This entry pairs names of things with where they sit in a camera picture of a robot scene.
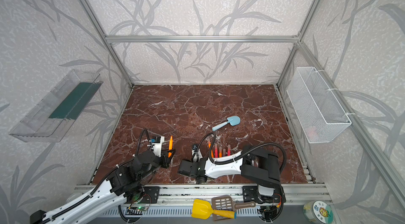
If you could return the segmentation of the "pink highlighter pen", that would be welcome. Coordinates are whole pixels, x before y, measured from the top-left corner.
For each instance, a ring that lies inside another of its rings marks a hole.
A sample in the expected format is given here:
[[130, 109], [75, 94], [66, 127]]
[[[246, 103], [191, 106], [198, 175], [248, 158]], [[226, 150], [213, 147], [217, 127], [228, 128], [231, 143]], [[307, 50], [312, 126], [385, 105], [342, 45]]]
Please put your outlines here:
[[226, 155], [227, 155], [227, 156], [230, 156], [230, 155], [231, 155], [231, 146], [230, 146], [230, 145], [227, 146]]

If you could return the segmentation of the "short orange highlighter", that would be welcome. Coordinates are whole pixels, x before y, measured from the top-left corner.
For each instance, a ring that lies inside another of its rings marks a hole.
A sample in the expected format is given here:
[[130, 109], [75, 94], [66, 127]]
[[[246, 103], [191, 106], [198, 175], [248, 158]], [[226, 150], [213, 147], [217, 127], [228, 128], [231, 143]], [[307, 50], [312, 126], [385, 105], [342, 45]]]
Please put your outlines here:
[[208, 150], [209, 150], [209, 156], [211, 158], [214, 158], [214, 153], [213, 153], [213, 150], [212, 150], [212, 140], [208, 140]]
[[173, 149], [173, 136], [170, 137], [169, 141], [168, 158], [170, 158], [172, 155], [172, 149]]

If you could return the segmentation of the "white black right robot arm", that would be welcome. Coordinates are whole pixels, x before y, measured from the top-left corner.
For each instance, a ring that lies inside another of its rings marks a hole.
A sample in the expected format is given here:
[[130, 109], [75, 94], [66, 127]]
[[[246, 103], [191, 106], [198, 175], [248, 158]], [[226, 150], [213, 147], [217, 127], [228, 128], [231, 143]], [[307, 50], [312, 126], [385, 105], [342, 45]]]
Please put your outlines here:
[[277, 143], [263, 143], [257, 146], [246, 145], [233, 155], [199, 160], [182, 160], [178, 173], [191, 177], [197, 183], [222, 176], [240, 175], [257, 185], [253, 193], [247, 192], [248, 200], [258, 204], [286, 202], [281, 183], [281, 174], [286, 166], [286, 152]]

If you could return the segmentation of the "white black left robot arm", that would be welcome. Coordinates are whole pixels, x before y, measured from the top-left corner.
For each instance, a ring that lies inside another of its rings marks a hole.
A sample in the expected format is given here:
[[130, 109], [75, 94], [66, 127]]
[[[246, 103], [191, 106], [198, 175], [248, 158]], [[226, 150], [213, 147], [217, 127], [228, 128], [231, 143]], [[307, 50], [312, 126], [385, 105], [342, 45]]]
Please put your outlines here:
[[175, 150], [162, 151], [161, 156], [145, 151], [118, 165], [93, 189], [51, 211], [31, 214], [31, 224], [86, 224], [103, 212], [125, 204], [142, 191], [141, 181], [159, 168], [170, 167]]

